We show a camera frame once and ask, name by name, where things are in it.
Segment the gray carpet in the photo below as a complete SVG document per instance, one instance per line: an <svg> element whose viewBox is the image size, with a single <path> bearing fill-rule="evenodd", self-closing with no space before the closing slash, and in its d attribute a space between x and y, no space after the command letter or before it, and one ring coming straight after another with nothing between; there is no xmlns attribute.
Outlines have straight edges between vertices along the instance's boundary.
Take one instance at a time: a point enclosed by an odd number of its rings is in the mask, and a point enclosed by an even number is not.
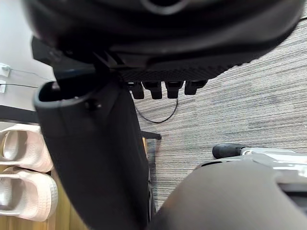
<svg viewBox="0 0 307 230"><path fill-rule="evenodd" d="M212 159L218 143L246 143L307 153L307 21L281 46L259 60L235 67L198 91L179 93L175 115L162 124L139 117L142 130L162 134L150 140L149 161L158 206L198 164ZM135 100L155 121L168 117L175 100Z"/></svg>

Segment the wall outlet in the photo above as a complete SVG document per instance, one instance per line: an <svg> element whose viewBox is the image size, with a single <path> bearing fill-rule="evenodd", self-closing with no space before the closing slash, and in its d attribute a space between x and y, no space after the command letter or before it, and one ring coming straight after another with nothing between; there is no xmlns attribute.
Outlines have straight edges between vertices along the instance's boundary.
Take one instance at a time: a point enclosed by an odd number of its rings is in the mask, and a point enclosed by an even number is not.
<svg viewBox="0 0 307 230"><path fill-rule="evenodd" d="M1 84L5 84L5 83L6 83L6 81L0 80L0 93L4 93L5 92L6 85L1 85Z"/></svg>
<svg viewBox="0 0 307 230"><path fill-rule="evenodd" d="M11 71L11 67L9 65L0 63L0 75L4 77L8 77Z"/></svg>

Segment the white wall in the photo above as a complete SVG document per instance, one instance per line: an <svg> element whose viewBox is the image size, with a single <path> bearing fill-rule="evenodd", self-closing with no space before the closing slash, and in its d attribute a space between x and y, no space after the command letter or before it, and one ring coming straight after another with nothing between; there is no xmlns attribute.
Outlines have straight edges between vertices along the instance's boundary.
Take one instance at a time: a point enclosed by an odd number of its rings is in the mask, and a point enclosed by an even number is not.
<svg viewBox="0 0 307 230"><path fill-rule="evenodd" d="M0 0L0 62L33 72L47 79L54 79L52 68L32 58L31 30L24 18L20 0ZM7 83L40 86L46 80L36 75L12 70L8 78L0 76ZM32 97L35 89L6 86L0 93L0 104L33 110ZM8 124L0 123L0 129Z"/></svg>

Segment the chair caster wheel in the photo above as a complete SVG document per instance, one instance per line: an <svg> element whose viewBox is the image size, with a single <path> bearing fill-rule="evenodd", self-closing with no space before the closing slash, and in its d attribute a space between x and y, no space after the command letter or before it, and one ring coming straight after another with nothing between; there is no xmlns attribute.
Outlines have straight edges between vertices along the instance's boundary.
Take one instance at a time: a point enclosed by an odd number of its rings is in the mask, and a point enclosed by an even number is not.
<svg viewBox="0 0 307 230"><path fill-rule="evenodd" d="M218 144L213 147L212 153L216 159L240 156L241 150L247 146L240 144Z"/></svg>

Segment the slipper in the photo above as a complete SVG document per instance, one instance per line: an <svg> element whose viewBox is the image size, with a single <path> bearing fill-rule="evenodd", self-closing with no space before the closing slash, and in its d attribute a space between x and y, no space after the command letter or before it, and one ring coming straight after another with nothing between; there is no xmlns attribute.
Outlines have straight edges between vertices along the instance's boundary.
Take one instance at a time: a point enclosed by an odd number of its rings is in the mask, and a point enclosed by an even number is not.
<svg viewBox="0 0 307 230"><path fill-rule="evenodd" d="M19 166L46 173L53 163L40 126L17 124L0 132L0 165Z"/></svg>
<svg viewBox="0 0 307 230"><path fill-rule="evenodd" d="M57 205L57 185L49 175L18 167L0 174L0 215L42 222Z"/></svg>

